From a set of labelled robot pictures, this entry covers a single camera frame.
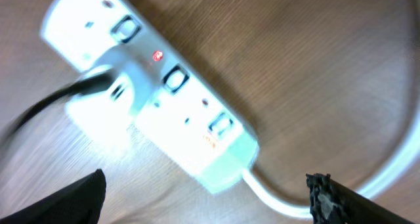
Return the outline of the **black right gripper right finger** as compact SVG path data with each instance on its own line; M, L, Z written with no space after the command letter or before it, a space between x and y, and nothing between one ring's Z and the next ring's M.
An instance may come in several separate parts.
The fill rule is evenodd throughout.
M308 174L306 185L314 224L413 224L332 180L329 174Z

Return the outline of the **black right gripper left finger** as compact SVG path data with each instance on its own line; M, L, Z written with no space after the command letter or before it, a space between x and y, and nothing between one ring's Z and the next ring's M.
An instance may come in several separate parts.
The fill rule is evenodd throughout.
M48 197L1 218L1 224L97 224L106 197L106 177L101 169Z

